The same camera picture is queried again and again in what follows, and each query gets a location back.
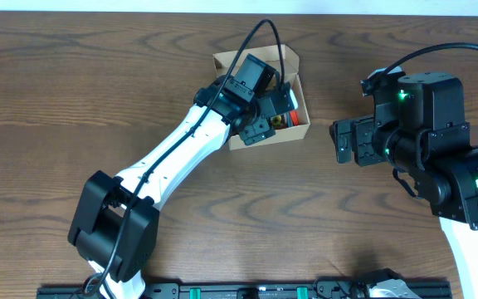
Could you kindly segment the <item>black yellow correction tape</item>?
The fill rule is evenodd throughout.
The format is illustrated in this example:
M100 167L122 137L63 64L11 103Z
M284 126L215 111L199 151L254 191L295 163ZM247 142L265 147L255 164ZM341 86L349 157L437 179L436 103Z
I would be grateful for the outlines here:
M283 115L276 115L271 118L271 124L276 130L281 130L286 127L285 117Z

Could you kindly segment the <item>cardboard box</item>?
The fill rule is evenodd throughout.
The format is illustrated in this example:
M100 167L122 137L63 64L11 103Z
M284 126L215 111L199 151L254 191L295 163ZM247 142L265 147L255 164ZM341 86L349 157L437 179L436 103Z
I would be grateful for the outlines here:
M281 49L285 68L285 83L290 83L291 90L293 90L295 98L297 99L298 108L296 109L296 111L298 113L300 124L297 126L287 127L281 130L276 130L274 136L271 136L266 140L262 140L261 142L255 143L249 147L271 145L292 140L301 140L304 139L307 130L310 127L310 117L307 111L307 106L305 104L304 93L299 76L300 58L290 47L285 44L281 46ZM223 76L226 74L236 54L237 51L225 51L212 55L216 77ZM280 71L280 59L278 55L277 45L273 45L244 50L236 66L234 67L234 70L232 71L233 75L237 73L239 66L241 66L241 64L244 62L247 54L252 54L256 58L259 58L260 60L274 67L276 70ZM239 135L233 135L227 143L229 150L240 150L245 149L247 147L246 145L244 145L244 142L240 139Z

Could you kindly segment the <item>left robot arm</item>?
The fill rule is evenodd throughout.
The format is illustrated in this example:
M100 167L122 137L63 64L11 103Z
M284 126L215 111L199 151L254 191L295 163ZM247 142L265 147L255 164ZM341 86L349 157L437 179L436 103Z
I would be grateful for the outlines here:
M297 107L291 83L249 54L236 74L200 89L181 124L140 161L113 177L97 171L87 179L68 233L69 243L95 270L80 294L141 297L141 270L172 192L231 136L246 146L266 140L276 133L272 118Z

